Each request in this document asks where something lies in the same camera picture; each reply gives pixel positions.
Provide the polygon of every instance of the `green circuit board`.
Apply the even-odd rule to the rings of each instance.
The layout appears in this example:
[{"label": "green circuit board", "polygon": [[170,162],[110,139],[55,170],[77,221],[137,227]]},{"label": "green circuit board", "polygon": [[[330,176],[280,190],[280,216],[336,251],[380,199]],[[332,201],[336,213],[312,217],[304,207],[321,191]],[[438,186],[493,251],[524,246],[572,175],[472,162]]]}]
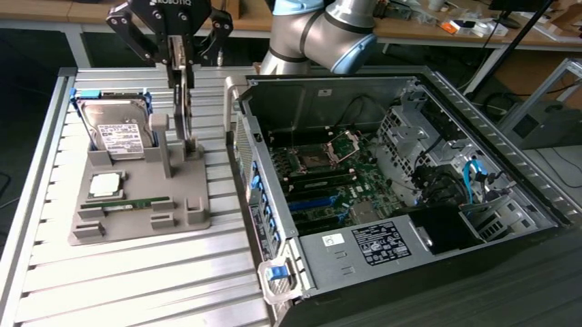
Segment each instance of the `green circuit board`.
[{"label": "green circuit board", "polygon": [[332,205],[292,210],[301,235],[386,219],[404,206],[366,144],[357,144],[358,150],[353,139],[340,137],[333,141],[340,159],[356,151],[338,163],[330,159],[329,144],[272,149],[290,209],[333,199]]}]

